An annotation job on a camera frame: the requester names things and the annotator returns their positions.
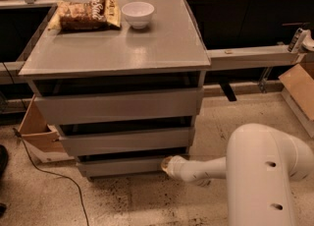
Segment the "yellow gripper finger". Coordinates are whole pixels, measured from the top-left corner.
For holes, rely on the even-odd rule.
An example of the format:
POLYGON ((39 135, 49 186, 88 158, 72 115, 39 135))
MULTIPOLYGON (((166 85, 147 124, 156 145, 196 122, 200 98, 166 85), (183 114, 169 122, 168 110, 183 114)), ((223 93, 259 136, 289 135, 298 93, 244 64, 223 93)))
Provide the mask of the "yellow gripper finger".
POLYGON ((162 168, 162 170, 163 170, 164 172, 167 172, 167 171, 168 171, 168 165, 169 165, 171 159, 172 159, 172 156, 168 156, 168 157, 166 157, 166 158, 164 158, 164 159, 162 160, 162 162, 161 162, 161 168, 162 168))

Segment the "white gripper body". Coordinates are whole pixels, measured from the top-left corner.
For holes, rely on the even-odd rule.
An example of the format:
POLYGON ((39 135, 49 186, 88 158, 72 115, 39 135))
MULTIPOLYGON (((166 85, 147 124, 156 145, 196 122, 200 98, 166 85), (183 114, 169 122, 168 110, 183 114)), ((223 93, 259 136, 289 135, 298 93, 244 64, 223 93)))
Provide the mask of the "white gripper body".
POLYGON ((167 174, 174 179, 181 180, 183 178, 183 168, 186 164, 187 160, 181 156, 171 157, 167 165, 167 174))

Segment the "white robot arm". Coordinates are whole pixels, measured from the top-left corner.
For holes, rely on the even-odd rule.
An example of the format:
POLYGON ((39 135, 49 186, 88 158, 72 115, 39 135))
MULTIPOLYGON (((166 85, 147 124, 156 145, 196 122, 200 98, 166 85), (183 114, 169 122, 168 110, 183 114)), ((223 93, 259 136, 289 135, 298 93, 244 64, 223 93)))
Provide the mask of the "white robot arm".
POLYGON ((229 226, 296 226, 290 183, 314 168, 312 149, 302 140, 260 124, 238 127, 227 155, 209 161, 165 158, 168 176, 205 187, 225 179, 229 226))

